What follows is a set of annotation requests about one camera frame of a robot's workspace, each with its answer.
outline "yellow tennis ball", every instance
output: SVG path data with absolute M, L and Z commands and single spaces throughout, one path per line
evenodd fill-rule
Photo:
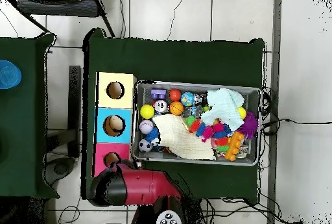
M 237 111 L 240 113 L 240 116 L 242 119 L 244 119 L 246 117 L 246 110 L 243 107 L 238 107 Z
M 144 105 L 140 110 L 141 116 L 145 119 L 150 119 L 154 115 L 154 108 L 151 105 Z

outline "gray plastic bin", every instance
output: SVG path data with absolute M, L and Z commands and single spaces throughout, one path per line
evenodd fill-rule
M 182 93 L 204 93 L 208 90 L 218 90 L 219 88 L 228 88 L 239 92 L 244 97 L 243 108 L 247 111 L 251 111 L 258 118 L 257 134 L 253 140 L 246 140 L 246 144 L 249 146 L 248 155 L 246 158 L 236 158 L 235 161 L 229 161 L 225 158 L 217 158 L 216 160 L 191 160 L 184 159 L 176 155 L 169 153 L 160 153 L 157 151 L 150 151 L 148 153 L 142 153 L 138 149 L 138 143 L 143 138 L 139 130 L 139 123 L 143 120 L 139 110 L 145 104 L 151 104 L 153 99 L 151 98 L 151 89 L 164 89 L 167 91 L 165 100 L 168 104 L 172 101 L 169 99 L 169 90 L 173 88 L 179 89 Z M 198 164 L 224 164 L 235 166 L 253 166 L 259 160 L 259 142 L 261 139 L 260 126 L 261 126 L 261 102 L 262 92 L 259 88 L 244 88 L 240 86 L 217 86 L 211 84 L 184 84 L 180 82 L 145 82 L 137 81 L 135 85 L 136 99 L 134 99 L 134 120 L 132 129 L 132 154 L 137 159 L 147 159 L 150 161 L 163 161 L 163 162 L 179 162 L 179 163 L 198 163 Z

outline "green table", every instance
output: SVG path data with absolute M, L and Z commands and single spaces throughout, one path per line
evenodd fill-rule
M 83 141 L 87 140 L 86 197 L 89 199 L 93 125 L 95 107 L 95 74 L 98 71 L 132 73 L 138 80 L 262 86 L 264 41 L 235 42 L 156 42 L 135 38 L 105 38 L 101 29 L 93 29 L 84 39 Z M 199 198 L 246 197 L 257 201 L 257 165 L 224 166 L 146 161 L 146 169 L 166 171 L 186 191 Z
M 54 40 L 0 38 L 0 60 L 22 72 L 19 85 L 0 90 L 0 196 L 56 197 L 43 181 L 45 156 L 45 52 Z

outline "white towel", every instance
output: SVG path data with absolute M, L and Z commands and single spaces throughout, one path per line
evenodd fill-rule
M 152 118 L 160 132 L 160 145 L 168 147 L 172 153 L 186 159 L 215 160 L 211 140 L 202 142 L 184 126 L 181 116 L 165 114 Z
M 237 111 L 243 102 L 244 98 L 239 92 L 227 88 L 209 90 L 207 103 L 212 106 L 212 109 L 202 114 L 202 121 L 206 125 L 212 125 L 214 120 L 219 118 L 230 127 L 231 131 L 236 131 L 244 123 Z

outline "yellow box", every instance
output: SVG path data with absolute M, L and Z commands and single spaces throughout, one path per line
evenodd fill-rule
M 134 83 L 132 74 L 99 72 L 98 107 L 132 108 Z

